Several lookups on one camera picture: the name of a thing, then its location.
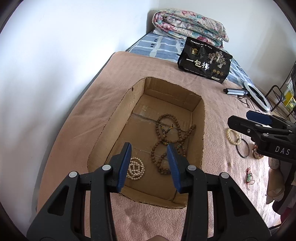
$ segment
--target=tree illustration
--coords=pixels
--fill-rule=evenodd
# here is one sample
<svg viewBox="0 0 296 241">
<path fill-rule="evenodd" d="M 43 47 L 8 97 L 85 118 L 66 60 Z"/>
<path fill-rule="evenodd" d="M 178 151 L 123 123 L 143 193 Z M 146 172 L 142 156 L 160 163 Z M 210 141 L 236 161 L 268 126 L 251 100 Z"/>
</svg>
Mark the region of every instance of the tree illustration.
<svg viewBox="0 0 296 241">
<path fill-rule="evenodd" d="M 219 59 L 220 58 L 223 58 L 223 54 L 222 54 L 222 52 L 220 51 L 220 52 L 216 52 L 216 55 L 217 55 L 217 60 L 216 60 L 216 62 L 219 62 Z"/>
<path fill-rule="evenodd" d="M 213 62 L 213 60 L 217 59 L 216 53 L 209 53 L 208 57 L 210 59 L 210 64 Z"/>
<path fill-rule="evenodd" d="M 219 68 L 222 68 L 222 66 L 226 64 L 225 59 L 223 57 L 219 58 L 218 63 L 220 63 L 218 65 Z"/>
</svg>

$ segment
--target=brown beaded bracelet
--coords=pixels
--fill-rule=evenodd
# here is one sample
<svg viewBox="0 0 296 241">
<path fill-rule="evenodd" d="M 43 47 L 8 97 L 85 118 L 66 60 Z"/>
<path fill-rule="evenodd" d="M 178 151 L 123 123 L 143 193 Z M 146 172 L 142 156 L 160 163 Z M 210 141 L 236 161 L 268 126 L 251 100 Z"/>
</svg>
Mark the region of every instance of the brown beaded bracelet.
<svg viewBox="0 0 296 241">
<path fill-rule="evenodd" d="M 179 139 L 178 140 L 175 140 L 175 141 L 170 141 L 168 140 L 166 137 L 167 137 L 167 133 L 169 133 L 169 131 L 171 129 L 173 129 L 174 125 L 170 126 L 167 130 L 164 129 L 163 126 L 160 126 L 160 121 L 163 119 L 163 118 L 171 118 L 175 124 L 176 124 L 176 128 L 178 130 L 178 135 L 179 135 Z M 169 168 L 164 168 L 161 166 L 161 163 L 163 161 L 163 159 L 166 157 L 167 153 L 163 153 L 160 158 L 158 159 L 158 161 L 156 160 L 155 158 L 155 155 L 154 155 L 154 151 L 155 149 L 157 148 L 157 146 L 162 143 L 164 144 L 165 146 L 167 146 L 168 144 L 170 143 L 175 143 L 175 144 L 178 144 L 178 146 L 176 147 L 177 149 L 177 152 L 179 155 L 181 155 L 181 150 L 182 150 L 182 154 L 184 157 L 186 157 L 186 150 L 185 150 L 185 147 L 184 147 L 184 142 L 186 141 L 186 139 L 192 134 L 193 130 L 196 128 L 196 125 L 192 125 L 188 131 L 185 133 L 185 135 L 182 135 L 181 134 L 181 128 L 180 128 L 180 125 L 178 123 L 178 120 L 177 118 L 172 115 L 172 114 L 164 114 L 164 115 L 161 115 L 157 121 L 156 121 L 156 124 L 155 124 L 155 130 L 156 130 L 156 135 L 158 137 L 158 141 L 154 144 L 154 146 L 152 147 L 152 150 L 151 150 L 151 160 L 152 162 L 156 165 L 156 167 L 158 168 L 158 171 L 160 172 L 160 174 L 164 174 L 164 175 L 167 175 L 167 174 L 170 174 L 170 169 Z"/>
</svg>

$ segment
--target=floral quilt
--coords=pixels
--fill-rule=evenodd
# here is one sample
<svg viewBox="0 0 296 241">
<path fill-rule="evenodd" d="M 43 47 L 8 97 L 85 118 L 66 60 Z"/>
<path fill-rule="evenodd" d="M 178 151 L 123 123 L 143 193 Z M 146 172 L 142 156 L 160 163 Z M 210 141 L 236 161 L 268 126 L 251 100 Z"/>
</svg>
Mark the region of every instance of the floral quilt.
<svg viewBox="0 0 296 241">
<path fill-rule="evenodd" d="M 192 37 L 217 48 L 229 41 L 222 23 L 191 11 L 165 8 L 154 14 L 152 24 L 155 34 L 175 39 Z"/>
</svg>

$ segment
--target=plaid sheet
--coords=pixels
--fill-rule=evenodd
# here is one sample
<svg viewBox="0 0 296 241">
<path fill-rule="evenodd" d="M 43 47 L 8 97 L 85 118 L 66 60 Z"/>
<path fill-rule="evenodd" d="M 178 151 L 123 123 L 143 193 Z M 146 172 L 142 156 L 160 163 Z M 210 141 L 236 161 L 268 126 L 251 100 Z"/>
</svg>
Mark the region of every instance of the plaid sheet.
<svg viewBox="0 0 296 241">
<path fill-rule="evenodd" d="M 159 36 L 150 32 L 126 51 L 177 63 L 184 45 L 185 41 L 182 39 Z M 253 85 L 252 80 L 234 58 L 231 61 L 229 75 L 226 79 L 241 87 L 245 81 Z"/>
</svg>

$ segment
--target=metal rivet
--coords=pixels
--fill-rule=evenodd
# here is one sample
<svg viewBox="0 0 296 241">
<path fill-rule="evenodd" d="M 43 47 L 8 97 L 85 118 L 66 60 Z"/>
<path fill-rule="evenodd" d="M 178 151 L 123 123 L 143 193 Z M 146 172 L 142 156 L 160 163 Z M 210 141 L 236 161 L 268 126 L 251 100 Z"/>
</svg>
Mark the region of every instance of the metal rivet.
<svg viewBox="0 0 296 241">
<path fill-rule="evenodd" d="M 196 170 L 196 166 L 195 165 L 189 165 L 187 168 L 190 171 L 195 171 Z"/>
<path fill-rule="evenodd" d="M 72 171 L 69 173 L 69 177 L 76 177 L 77 176 L 77 172 Z"/>
<path fill-rule="evenodd" d="M 227 172 L 223 172 L 221 173 L 221 177 L 223 177 L 224 179 L 229 178 L 229 174 Z"/>
<path fill-rule="evenodd" d="M 102 166 L 102 169 L 103 169 L 104 171 L 108 171 L 108 170 L 111 169 L 111 166 L 110 166 L 110 165 L 103 165 L 103 166 Z"/>
</svg>

